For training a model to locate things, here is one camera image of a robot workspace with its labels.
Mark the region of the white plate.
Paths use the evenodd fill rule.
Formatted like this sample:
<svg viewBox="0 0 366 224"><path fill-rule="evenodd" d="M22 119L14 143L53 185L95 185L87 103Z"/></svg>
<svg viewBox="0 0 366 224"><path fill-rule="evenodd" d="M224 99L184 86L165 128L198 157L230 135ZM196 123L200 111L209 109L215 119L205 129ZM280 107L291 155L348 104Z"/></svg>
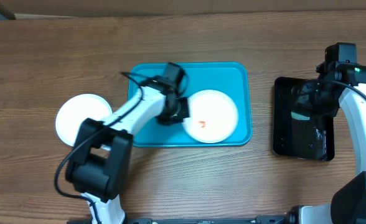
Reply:
<svg viewBox="0 0 366 224"><path fill-rule="evenodd" d="M238 109L233 100L217 90L202 90L187 100L189 117L186 133L196 141L211 144L226 140L238 125Z"/></svg>
<svg viewBox="0 0 366 224"><path fill-rule="evenodd" d="M87 118L95 121L112 114L110 104L94 94L74 96L59 109L55 119L55 130L58 137L68 146L73 146L80 125Z"/></svg>

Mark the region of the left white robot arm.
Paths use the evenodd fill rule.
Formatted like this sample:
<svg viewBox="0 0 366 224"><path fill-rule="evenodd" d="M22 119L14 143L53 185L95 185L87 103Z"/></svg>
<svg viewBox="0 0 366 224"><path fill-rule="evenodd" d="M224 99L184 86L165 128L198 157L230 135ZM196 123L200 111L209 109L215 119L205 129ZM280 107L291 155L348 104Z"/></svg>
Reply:
<svg viewBox="0 0 366 224"><path fill-rule="evenodd" d="M126 223L119 194L126 181L133 139L151 119L181 123L189 115L188 99L173 87L141 86L136 95L102 119L84 119L71 152L60 163L65 178L88 202L92 223Z"/></svg>

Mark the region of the green scouring sponge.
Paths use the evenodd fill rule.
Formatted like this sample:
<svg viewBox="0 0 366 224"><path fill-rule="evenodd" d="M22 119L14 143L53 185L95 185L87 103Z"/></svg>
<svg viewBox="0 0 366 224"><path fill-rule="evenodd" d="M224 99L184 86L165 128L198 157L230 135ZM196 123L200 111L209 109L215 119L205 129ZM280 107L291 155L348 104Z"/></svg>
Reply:
<svg viewBox="0 0 366 224"><path fill-rule="evenodd" d="M309 121L310 120L310 117L302 115L302 114L295 113L293 111L291 112L291 117L292 117L292 119L295 119L295 120L298 120L298 121Z"/></svg>

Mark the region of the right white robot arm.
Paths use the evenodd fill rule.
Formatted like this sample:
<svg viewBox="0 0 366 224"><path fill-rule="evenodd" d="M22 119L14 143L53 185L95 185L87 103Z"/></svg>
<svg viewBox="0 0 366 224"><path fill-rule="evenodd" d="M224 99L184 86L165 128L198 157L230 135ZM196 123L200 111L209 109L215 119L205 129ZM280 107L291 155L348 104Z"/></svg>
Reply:
<svg viewBox="0 0 366 224"><path fill-rule="evenodd" d="M366 223L366 66L356 63L321 64L317 79L293 87L293 115L311 118L335 116L342 109L355 153L356 176L332 198L331 203L302 206L297 223Z"/></svg>

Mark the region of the white plate top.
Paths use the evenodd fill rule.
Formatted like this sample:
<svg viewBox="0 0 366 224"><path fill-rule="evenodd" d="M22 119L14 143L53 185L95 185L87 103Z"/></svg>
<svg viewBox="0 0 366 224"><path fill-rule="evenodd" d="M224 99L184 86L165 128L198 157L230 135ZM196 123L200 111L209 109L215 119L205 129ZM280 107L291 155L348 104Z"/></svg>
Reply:
<svg viewBox="0 0 366 224"><path fill-rule="evenodd" d="M55 130L58 137L68 146L73 146L80 125L87 118L95 121L112 114L110 104L94 94L74 96L59 109L55 119Z"/></svg>

